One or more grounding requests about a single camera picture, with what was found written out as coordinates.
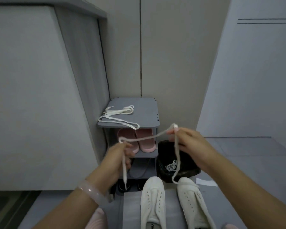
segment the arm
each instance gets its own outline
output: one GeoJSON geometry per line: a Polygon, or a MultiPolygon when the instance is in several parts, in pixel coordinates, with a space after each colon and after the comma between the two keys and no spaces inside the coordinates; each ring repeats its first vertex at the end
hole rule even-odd
{"type": "MultiPolygon", "coordinates": [[[[111,147],[101,165],[86,180],[105,195],[117,182],[122,170],[122,155],[126,154],[126,166],[130,168],[130,158],[134,153],[126,148],[127,143],[118,143],[111,147]]],[[[85,228],[98,205],[82,190],[76,188],[54,210],[46,215],[33,229],[78,229],[85,228]]]]}
{"type": "Polygon", "coordinates": [[[179,128],[176,134],[180,150],[214,179],[247,228],[286,228],[285,204],[219,154],[199,132],[179,128]]]}

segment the white paper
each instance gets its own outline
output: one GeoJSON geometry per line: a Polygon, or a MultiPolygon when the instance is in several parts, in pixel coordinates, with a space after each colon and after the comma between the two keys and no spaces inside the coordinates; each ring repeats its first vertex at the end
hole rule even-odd
{"type": "Polygon", "coordinates": [[[217,183],[214,182],[213,180],[206,181],[206,180],[202,180],[200,178],[196,178],[196,184],[203,185],[203,186],[214,186],[214,187],[218,186],[217,183]]]}

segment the person's right hand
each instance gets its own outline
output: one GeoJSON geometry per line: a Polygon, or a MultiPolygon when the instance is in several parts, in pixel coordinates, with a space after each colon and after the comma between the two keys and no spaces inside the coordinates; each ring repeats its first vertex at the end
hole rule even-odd
{"type": "Polygon", "coordinates": [[[216,160],[219,153],[209,142],[197,131],[188,128],[177,128],[170,130],[168,134],[175,134],[179,138],[179,150],[191,156],[196,165],[203,171],[207,171],[210,164],[216,160]]]}

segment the trash bag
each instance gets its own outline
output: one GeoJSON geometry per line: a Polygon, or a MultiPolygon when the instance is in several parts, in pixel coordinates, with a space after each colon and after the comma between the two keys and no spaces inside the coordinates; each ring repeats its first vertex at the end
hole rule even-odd
{"type": "MultiPolygon", "coordinates": [[[[166,166],[176,160],[174,142],[168,140],[160,141],[158,143],[159,155],[157,157],[157,175],[167,183],[171,183],[175,171],[168,171],[166,166]]],[[[181,166],[180,171],[175,177],[178,182],[182,177],[192,177],[201,172],[201,169],[196,165],[193,159],[185,152],[180,151],[181,166]]]]}

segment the white bangle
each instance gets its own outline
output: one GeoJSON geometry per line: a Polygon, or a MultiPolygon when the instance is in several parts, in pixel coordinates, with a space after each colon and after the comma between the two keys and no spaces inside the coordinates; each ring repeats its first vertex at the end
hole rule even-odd
{"type": "Polygon", "coordinates": [[[92,198],[99,206],[105,203],[108,203],[108,200],[99,190],[93,187],[89,182],[86,180],[82,181],[78,188],[80,188],[83,192],[85,192],[90,198],[92,198]]]}

